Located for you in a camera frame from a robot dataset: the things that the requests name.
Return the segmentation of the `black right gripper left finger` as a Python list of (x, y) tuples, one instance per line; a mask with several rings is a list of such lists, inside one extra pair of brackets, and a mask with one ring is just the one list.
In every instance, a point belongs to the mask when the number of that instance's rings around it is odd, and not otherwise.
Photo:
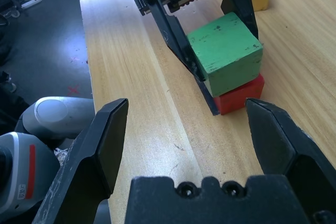
[(93, 223), (110, 198), (124, 146), (129, 101), (104, 105), (75, 139), (33, 223)]

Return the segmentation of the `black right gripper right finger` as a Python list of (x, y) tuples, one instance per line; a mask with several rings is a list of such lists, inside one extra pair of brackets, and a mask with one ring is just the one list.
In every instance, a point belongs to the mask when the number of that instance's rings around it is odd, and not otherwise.
[(284, 175), (311, 223), (335, 223), (335, 168), (314, 140), (274, 104), (245, 102), (264, 174)]

